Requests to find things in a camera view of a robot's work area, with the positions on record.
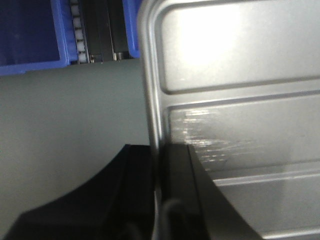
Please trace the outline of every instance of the black metal frame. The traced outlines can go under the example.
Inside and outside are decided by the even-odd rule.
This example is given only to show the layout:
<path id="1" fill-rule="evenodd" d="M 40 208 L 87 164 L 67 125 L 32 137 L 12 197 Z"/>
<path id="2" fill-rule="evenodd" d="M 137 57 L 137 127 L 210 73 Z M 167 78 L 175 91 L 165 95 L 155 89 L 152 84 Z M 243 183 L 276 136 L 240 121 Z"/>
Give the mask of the black metal frame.
<path id="1" fill-rule="evenodd" d="M 90 63 L 130 59 L 122 0 L 79 0 Z"/>

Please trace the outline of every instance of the gray wall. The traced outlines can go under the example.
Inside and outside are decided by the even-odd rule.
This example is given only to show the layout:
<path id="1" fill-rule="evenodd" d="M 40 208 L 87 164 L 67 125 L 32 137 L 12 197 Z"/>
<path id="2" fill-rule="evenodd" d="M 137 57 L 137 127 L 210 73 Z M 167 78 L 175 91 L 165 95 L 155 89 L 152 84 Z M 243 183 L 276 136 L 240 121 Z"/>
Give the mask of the gray wall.
<path id="1" fill-rule="evenodd" d="M 18 215 L 69 192 L 125 143 L 148 145 L 140 63 L 0 78 L 0 239 Z"/>

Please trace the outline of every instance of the black plastic part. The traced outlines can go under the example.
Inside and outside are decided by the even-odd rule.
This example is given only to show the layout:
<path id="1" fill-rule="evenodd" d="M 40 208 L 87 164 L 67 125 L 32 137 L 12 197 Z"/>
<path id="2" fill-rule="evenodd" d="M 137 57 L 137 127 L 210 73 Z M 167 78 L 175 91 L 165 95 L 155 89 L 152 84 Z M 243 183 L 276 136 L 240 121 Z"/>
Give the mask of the black plastic part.
<path id="1" fill-rule="evenodd" d="M 210 179 L 191 145 L 167 145 L 164 152 L 161 240 L 262 240 Z"/>
<path id="2" fill-rule="evenodd" d="M 160 169 L 160 239 L 208 240 L 188 146 L 167 145 Z"/>
<path id="3" fill-rule="evenodd" d="M 147 240 L 154 222 L 148 146 L 126 145 L 69 194 L 22 214 L 4 240 Z"/>
<path id="4" fill-rule="evenodd" d="M 206 229 L 212 240 L 262 240 L 229 203 L 188 146 L 194 180 Z"/>

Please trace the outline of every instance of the blue container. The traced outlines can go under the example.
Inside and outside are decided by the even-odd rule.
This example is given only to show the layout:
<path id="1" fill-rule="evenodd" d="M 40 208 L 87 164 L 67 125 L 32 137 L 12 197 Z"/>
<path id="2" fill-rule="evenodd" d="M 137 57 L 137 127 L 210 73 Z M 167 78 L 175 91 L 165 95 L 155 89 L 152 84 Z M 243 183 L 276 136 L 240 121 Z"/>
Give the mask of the blue container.
<path id="1" fill-rule="evenodd" d="M 134 58 L 140 57 L 137 17 L 141 2 L 142 0 L 122 0 L 129 53 Z"/>
<path id="2" fill-rule="evenodd" d="M 0 75 L 78 59 L 69 0 L 0 0 Z"/>

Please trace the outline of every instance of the silver metal panel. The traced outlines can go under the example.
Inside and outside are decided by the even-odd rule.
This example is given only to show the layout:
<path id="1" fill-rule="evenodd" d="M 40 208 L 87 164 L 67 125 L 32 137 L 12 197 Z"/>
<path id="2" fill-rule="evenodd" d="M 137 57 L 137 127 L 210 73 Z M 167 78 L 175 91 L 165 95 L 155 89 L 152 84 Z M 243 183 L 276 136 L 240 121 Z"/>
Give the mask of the silver metal panel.
<path id="1" fill-rule="evenodd" d="M 148 0 L 150 142 L 195 146 L 265 239 L 320 239 L 320 1 Z"/>
<path id="2" fill-rule="evenodd" d="M 178 4 L 161 16 L 164 91 L 320 75 L 320 1 L 225 2 Z"/>

